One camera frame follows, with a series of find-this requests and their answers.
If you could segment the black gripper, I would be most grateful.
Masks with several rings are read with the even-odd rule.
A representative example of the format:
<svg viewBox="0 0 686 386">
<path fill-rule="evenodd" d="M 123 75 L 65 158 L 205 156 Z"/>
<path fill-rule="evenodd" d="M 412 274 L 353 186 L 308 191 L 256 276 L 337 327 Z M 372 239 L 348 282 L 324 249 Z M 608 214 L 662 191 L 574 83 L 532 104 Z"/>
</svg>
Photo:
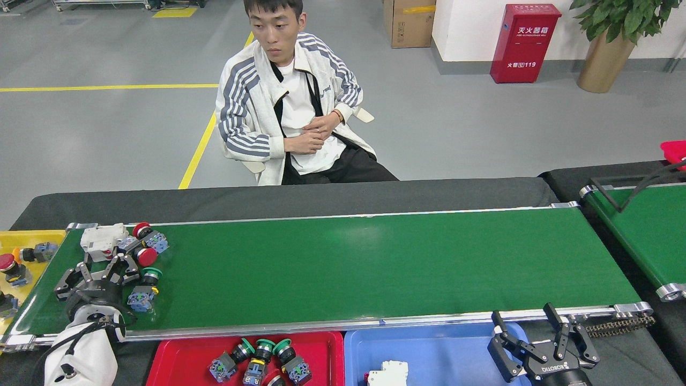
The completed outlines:
<svg viewBox="0 0 686 386">
<path fill-rule="evenodd" d="M 132 256 L 118 253 L 103 271 L 106 281 L 91 281 L 91 262 L 79 262 L 75 268 L 64 271 L 54 288 L 58 301 L 66 301 L 69 320 L 76 320 L 76 313 L 85 306 L 108 306 L 122 309 L 121 285 L 140 278 L 140 268 Z"/>
<path fill-rule="evenodd" d="M 513 337 L 508 332 L 499 311 L 493 311 L 494 336 L 488 343 L 488 352 L 493 358 L 502 378 L 511 383 L 521 374 L 527 374 L 524 366 L 513 358 L 525 362 L 528 357 L 528 378 L 531 385 L 590 385 L 590 379 L 581 367 L 593 368 L 600 357 L 591 342 L 590 335 L 583 325 L 565 322 L 551 303 L 542 308 L 554 332 L 554 351 L 547 355 L 546 362 L 539 362 L 538 350 L 534 345 Z M 578 356 L 568 355 L 568 345 L 573 343 Z"/>
</svg>

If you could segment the person's right hand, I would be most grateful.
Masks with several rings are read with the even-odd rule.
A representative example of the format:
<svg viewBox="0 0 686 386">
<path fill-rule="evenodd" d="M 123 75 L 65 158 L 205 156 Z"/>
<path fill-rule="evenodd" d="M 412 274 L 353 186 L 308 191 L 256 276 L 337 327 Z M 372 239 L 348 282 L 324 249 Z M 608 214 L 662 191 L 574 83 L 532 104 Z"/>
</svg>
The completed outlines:
<svg viewBox="0 0 686 386">
<path fill-rule="evenodd" d="M 315 154 L 323 148 L 326 133 L 319 130 L 307 130 L 296 137 L 284 138 L 284 150 L 292 154 Z"/>
</svg>

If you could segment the person's left hand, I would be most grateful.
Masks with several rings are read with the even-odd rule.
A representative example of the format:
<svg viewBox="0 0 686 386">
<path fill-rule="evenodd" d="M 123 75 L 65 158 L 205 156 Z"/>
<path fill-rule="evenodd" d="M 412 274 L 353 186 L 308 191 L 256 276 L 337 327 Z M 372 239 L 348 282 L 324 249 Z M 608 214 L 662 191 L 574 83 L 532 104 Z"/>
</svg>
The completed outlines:
<svg viewBox="0 0 686 386">
<path fill-rule="evenodd" d="M 314 117 L 309 124 L 302 128 L 302 134 L 308 135 L 323 143 L 340 124 L 341 115 L 340 112 L 335 109 L 328 115 Z"/>
</svg>

